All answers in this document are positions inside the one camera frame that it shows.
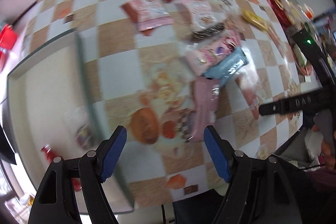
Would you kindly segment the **person's right hand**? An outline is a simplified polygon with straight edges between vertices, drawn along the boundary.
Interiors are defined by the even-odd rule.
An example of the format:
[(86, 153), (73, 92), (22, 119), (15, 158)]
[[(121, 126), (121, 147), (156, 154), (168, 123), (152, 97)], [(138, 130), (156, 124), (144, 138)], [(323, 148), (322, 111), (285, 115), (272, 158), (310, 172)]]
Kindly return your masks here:
[(313, 131), (320, 132), (323, 136), (321, 152), (328, 170), (335, 170), (335, 131), (333, 117), (330, 110), (322, 110), (314, 117)]

